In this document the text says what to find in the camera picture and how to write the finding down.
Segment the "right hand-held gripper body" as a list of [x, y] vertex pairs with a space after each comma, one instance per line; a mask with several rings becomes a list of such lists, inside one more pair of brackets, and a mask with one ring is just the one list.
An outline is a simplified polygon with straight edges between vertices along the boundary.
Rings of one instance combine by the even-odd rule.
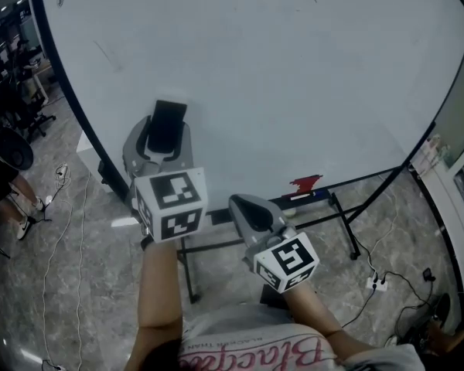
[[243, 261], [279, 294], [311, 277], [319, 265], [307, 234], [293, 226], [273, 226], [265, 231], [244, 228], [242, 238], [246, 245]]

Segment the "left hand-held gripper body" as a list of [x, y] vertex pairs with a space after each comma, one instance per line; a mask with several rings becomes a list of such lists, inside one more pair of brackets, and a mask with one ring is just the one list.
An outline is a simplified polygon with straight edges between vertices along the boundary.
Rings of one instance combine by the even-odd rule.
[[198, 232], [208, 207], [203, 168], [191, 158], [162, 160], [143, 158], [128, 163], [131, 187], [128, 207], [156, 243]]

